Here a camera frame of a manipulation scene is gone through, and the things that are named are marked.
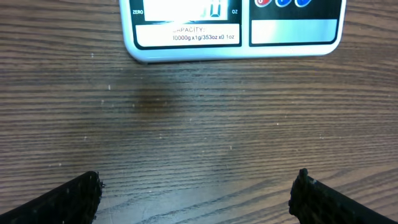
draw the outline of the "blue button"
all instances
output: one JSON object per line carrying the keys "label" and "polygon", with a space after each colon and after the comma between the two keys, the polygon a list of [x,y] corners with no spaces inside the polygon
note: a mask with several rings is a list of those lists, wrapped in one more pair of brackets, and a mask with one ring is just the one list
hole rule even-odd
{"label": "blue button", "polygon": [[297,7],[305,7],[310,4],[311,0],[295,0]]}
{"label": "blue button", "polygon": [[275,3],[277,6],[279,7],[285,7],[288,4],[290,4],[292,2],[292,0],[276,0]]}

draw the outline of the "red button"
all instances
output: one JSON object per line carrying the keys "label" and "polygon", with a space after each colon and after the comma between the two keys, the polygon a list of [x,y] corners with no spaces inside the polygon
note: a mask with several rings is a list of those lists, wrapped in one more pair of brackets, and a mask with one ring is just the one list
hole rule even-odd
{"label": "red button", "polygon": [[254,2],[258,7],[266,7],[272,2],[272,0],[254,0]]}

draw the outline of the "black object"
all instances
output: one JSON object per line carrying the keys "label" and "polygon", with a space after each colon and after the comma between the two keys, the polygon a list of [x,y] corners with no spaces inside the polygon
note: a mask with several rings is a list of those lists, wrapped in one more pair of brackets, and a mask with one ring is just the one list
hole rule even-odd
{"label": "black object", "polygon": [[90,224],[100,204],[98,173],[89,171],[0,215],[1,224]]}
{"label": "black object", "polygon": [[293,182],[289,213],[301,224],[397,224],[308,176],[300,170]]}

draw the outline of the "white scale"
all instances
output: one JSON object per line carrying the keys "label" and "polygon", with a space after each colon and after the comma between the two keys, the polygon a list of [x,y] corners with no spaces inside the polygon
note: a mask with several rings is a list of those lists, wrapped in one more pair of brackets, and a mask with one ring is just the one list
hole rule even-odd
{"label": "white scale", "polygon": [[325,55],[346,0],[120,0],[124,43],[141,62]]}

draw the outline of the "wooden table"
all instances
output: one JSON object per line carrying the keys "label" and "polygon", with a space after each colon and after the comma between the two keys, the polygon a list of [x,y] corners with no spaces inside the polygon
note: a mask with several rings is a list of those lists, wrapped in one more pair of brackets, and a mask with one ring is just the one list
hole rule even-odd
{"label": "wooden table", "polygon": [[99,223],[297,223],[311,176],[398,220],[398,3],[330,55],[141,65],[113,0],[0,2],[0,213],[88,171]]}

